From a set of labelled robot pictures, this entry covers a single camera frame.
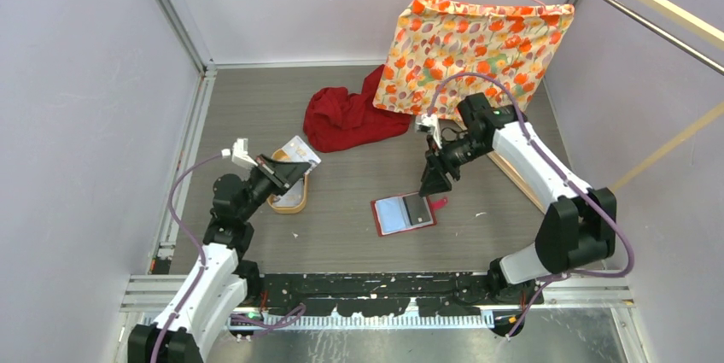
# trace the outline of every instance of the yellow tray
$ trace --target yellow tray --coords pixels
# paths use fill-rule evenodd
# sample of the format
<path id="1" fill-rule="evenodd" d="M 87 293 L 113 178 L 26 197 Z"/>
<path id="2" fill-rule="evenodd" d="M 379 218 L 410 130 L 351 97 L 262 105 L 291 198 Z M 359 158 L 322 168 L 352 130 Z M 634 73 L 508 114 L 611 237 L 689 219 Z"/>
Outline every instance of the yellow tray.
<path id="1" fill-rule="evenodd" d="M 274 154 L 271 155 L 273 160 L 277 161 L 289 161 L 289 156 L 282 150 L 277 149 Z M 301 202 L 295 207 L 278 207 L 274 205 L 274 195 L 266 198 L 266 203 L 269 204 L 271 209 L 278 214 L 298 214 L 307 205 L 307 190 L 309 188 L 309 175 L 304 174 L 304 190 L 301 192 Z"/>

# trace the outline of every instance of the crumpled red fabric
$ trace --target crumpled red fabric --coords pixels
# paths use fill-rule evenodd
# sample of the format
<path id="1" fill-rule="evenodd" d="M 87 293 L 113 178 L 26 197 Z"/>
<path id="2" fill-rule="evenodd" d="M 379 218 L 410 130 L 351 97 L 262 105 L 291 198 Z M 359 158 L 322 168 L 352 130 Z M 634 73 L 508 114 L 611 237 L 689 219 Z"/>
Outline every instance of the crumpled red fabric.
<path id="1" fill-rule="evenodd" d="M 359 94 L 327 87 L 312 97 L 304 116 L 304 133 L 319 152 L 350 149 L 407 132 L 412 116 L 375 108 L 372 103 L 384 66 L 365 78 Z"/>

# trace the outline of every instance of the floral cloth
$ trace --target floral cloth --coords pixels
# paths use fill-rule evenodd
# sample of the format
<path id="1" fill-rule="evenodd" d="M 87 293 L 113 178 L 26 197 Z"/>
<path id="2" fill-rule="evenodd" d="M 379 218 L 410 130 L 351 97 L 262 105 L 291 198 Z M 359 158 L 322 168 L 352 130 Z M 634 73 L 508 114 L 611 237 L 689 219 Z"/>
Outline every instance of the floral cloth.
<path id="1" fill-rule="evenodd" d="M 400 15 L 375 107 L 424 113 L 445 77 L 469 71 L 498 79 L 525 109 L 573 21 L 573 6 L 442 2 L 413 0 Z M 477 92 L 484 92 L 494 107 L 511 103 L 491 83 L 464 77 L 442 89 L 434 111 L 439 118 L 461 123 L 458 102 Z"/>

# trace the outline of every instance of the pink strap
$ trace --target pink strap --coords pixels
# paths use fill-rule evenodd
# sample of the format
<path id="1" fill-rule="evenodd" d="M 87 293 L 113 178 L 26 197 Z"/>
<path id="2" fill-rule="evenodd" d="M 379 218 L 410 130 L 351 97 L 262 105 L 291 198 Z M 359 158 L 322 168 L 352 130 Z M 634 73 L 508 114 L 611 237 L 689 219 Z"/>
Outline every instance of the pink strap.
<path id="1" fill-rule="evenodd" d="M 432 209 L 432 212 L 435 212 L 438 209 L 444 208 L 446 205 L 447 205 L 447 196 L 444 196 L 435 202 L 430 202 L 430 208 Z"/>

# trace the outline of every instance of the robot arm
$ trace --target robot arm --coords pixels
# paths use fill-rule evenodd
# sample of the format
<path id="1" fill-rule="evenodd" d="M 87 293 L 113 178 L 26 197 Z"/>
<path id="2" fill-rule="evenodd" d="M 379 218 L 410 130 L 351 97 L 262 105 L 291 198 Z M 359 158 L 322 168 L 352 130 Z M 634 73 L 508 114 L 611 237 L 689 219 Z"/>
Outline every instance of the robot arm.
<path id="1" fill-rule="evenodd" d="M 234 163 L 250 170 L 247 179 L 227 173 L 213 184 L 211 221 L 202 247 L 206 265 L 198 259 L 194 271 L 154 322 L 133 328 L 128 338 L 128 363 L 150 362 L 161 327 L 172 313 L 177 317 L 162 340 L 157 363 L 202 363 L 234 308 L 261 292 L 256 262 L 242 259 L 254 235 L 248 220 L 267 197 L 286 193 L 311 164 L 274 161 L 266 155 L 252 159 L 247 151 L 247 140 L 239 139 L 231 154 Z M 200 267 L 205 269 L 198 278 Z M 183 298 L 184 305 L 177 310 Z"/>
<path id="2" fill-rule="evenodd" d="M 460 179 L 460 167 L 492 151 L 505 158 L 528 183 L 536 197 L 548 206 L 535 240 L 516 253 L 491 262 L 487 289 L 501 290 L 531 279 L 566 272 L 614 254 L 616 235 L 608 224 L 573 191 L 527 140 L 512 106 L 492 108 L 483 94 L 466 97 L 458 111 L 467 127 L 464 135 L 442 140 L 436 117 L 422 116 L 417 130 L 427 132 L 429 150 L 420 195 L 452 189 L 448 174 Z M 567 179 L 616 218 L 616 199 L 608 189 L 594 190 L 578 178 L 540 141 L 533 127 L 523 123 L 531 139 Z"/>

